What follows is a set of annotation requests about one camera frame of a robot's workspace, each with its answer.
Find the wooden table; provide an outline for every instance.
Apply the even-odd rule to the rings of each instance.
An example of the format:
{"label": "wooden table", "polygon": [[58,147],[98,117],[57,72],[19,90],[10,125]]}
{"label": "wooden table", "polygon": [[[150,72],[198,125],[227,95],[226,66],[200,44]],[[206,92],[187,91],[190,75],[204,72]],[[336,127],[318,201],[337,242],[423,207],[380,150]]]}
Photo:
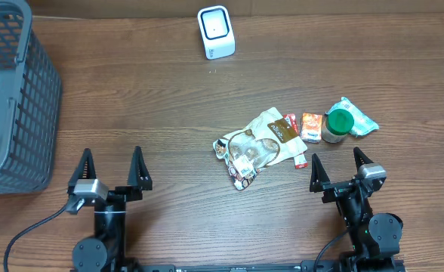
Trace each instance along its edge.
{"label": "wooden table", "polygon": [[[366,138],[308,144],[333,181],[362,148],[388,171],[370,202],[405,223],[409,271],[444,270],[444,14],[233,18],[236,54],[207,61],[195,18],[34,23],[63,78],[51,185],[0,196],[0,271],[8,241],[57,211],[82,151],[98,177],[125,184],[141,145],[153,191],[128,206],[128,255],[142,264],[253,264],[313,259],[344,229],[309,192],[310,167],[288,159],[244,192],[212,142],[270,107],[324,113],[341,96],[380,124]],[[61,215],[13,247],[12,271],[67,271],[93,211]],[[336,258],[349,240],[331,248]]]}

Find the jar with green lid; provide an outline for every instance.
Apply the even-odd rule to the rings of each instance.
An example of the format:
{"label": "jar with green lid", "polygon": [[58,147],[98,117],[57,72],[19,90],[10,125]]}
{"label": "jar with green lid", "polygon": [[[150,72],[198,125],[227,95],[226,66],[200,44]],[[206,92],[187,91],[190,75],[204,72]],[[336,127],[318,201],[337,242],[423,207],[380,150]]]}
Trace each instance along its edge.
{"label": "jar with green lid", "polygon": [[333,110],[321,127],[321,137],[329,143],[337,143],[346,137],[355,124],[353,115],[347,110]]}

